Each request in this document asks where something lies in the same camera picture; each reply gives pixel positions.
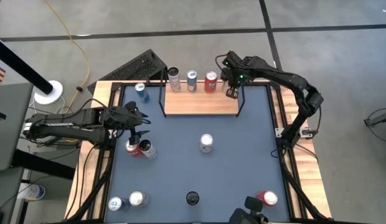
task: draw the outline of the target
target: blue can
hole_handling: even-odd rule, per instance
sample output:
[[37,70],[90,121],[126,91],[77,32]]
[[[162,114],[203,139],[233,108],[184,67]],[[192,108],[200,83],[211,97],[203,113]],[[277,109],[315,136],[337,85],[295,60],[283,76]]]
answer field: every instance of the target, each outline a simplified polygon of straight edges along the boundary
[[135,90],[138,93],[138,96],[141,98],[143,103],[147,103],[150,101],[148,91],[146,90],[146,87],[144,86],[143,83],[136,84]]
[[187,90],[191,92],[197,90],[197,72],[193,70],[187,72]]

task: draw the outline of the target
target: white can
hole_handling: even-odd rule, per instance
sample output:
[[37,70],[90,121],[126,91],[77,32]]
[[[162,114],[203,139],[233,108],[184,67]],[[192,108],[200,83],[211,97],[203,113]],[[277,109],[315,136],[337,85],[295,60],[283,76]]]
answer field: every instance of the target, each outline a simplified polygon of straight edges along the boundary
[[149,197],[142,191],[135,191],[129,196],[129,202],[134,207],[145,207],[149,203]]
[[149,140],[142,140],[139,143],[139,148],[147,158],[155,159],[157,157],[157,150],[153,147]]
[[17,199],[28,201],[40,200],[45,195],[45,187],[36,184],[21,183]]
[[200,151],[209,153],[212,150],[212,136],[210,134],[203,134],[200,138]]
[[168,70],[168,79],[171,89],[174,92],[179,92],[181,90],[181,80],[179,79],[179,70],[175,67],[172,67]]

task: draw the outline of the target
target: metal bracket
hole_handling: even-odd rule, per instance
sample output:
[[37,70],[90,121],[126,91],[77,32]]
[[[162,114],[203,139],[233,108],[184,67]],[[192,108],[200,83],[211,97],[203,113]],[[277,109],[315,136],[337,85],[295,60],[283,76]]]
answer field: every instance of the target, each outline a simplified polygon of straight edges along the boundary
[[[283,130],[284,128],[275,128],[276,138],[281,137],[281,133],[283,132]],[[315,132],[316,130],[311,130],[310,128],[299,129],[299,135],[301,136],[301,138],[305,138],[305,139],[312,139]]]

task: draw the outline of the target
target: red can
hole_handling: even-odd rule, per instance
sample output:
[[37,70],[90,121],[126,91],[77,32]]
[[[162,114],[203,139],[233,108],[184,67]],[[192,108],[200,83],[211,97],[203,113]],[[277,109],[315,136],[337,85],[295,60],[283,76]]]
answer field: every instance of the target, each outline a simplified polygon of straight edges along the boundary
[[276,193],[270,190],[263,190],[256,196],[258,199],[262,200],[263,204],[266,206],[274,206],[278,201],[278,196],[276,195]]
[[205,87],[204,90],[206,93],[213,93],[217,88],[218,76],[215,72],[207,72],[205,75]]
[[139,144],[130,145],[129,141],[127,141],[125,143],[125,149],[126,149],[127,153],[131,154],[133,157],[135,157],[137,159],[139,159],[140,157],[143,156],[143,153],[142,153],[142,151],[139,148]]

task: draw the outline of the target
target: yellow cable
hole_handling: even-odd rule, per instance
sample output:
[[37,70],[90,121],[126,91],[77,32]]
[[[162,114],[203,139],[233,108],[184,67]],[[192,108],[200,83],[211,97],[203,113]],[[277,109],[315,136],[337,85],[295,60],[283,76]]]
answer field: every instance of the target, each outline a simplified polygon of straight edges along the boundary
[[[70,33],[70,31],[68,30],[68,28],[67,28],[66,24],[64,23],[63,19],[60,18],[60,16],[57,14],[57,12],[55,11],[55,9],[53,9],[52,5],[50,5],[49,2],[48,2],[47,0],[44,0],[44,1],[45,1],[46,5],[48,5],[48,7],[50,8],[50,10],[52,10],[52,12],[54,12],[54,14],[55,14],[56,17],[59,19],[59,21],[63,24],[64,29],[67,31],[68,37],[70,38],[71,43],[73,43],[74,45],[76,45],[76,46],[80,49],[80,51],[81,51],[83,57],[85,58],[85,61],[87,62],[87,75],[86,75],[84,81],[83,81],[83,82],[81,83],[81,85],[80,85],[80,87],[83,88],[83,86],[87,83],[87,81],[89,80],[90,75],[91,75],[91,65],[89,64],[88,57],[87,57],[87,55],[85,54],[85,52],[82,50],[82,48],[81,48],[81,47],[73,40],[73,38],[72,38],[72,36],[71,36],[71,33]],[[76,97],[77,97],[77,95],[78,95],[78,92],[79,92],[78,90],[75,92],[73,98],[71,99],[70,104],[68,105],[68,108],[67,108],[67,110],[66,110],[66,113],[68,113],[68,111],[69,111],[70,108],[72,107],[72,105],[73,105],[73,103],[74,103],[74,101],[75,101],[75,99],[76,99]]]

